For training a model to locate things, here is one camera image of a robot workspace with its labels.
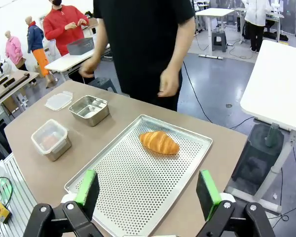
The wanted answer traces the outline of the person's left hand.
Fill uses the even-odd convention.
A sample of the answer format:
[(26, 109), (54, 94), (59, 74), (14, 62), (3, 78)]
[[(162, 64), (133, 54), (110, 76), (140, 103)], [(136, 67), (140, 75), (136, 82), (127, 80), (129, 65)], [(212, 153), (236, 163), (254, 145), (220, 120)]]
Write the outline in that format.
[(160, 76), (159, 97), (172, 97), (179, 88), (179, 70), (168, 66)]

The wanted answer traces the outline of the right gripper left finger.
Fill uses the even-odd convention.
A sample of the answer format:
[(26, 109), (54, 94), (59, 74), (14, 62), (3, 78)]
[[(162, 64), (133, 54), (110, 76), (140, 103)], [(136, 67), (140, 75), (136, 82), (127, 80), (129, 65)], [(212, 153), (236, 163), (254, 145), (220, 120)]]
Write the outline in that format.
[(55, 208), (46, 203), (33, 208), (23, 236), (61, 237), (74, 233), (77, 237), (100, 237), (102, 233), (92, 223), (99, 192), (97, 172), (87, 170), (74, 200)]

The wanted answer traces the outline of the person's right hand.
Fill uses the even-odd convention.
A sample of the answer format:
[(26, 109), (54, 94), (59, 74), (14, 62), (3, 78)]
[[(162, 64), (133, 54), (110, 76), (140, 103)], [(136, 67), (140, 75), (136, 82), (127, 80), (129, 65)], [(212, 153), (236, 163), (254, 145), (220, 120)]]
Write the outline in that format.
[(94, 72), (97, 69), (100, 62), (100, 57), (90, 57), (81, 64), (79, 74), (84, 78), (94, 77)]

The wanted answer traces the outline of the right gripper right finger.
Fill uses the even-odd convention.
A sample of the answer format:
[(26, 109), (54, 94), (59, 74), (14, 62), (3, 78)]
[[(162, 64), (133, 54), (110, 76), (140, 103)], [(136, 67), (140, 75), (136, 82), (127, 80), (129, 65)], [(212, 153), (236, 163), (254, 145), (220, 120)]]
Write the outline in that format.
[(275, 236), (262, 205), (251, 202), (241, 207), (223, 200), (208, 170), (199, 172), (196, 193), (206, 221), (198, 237), (220, 237), (224, 232), (237, 237)]

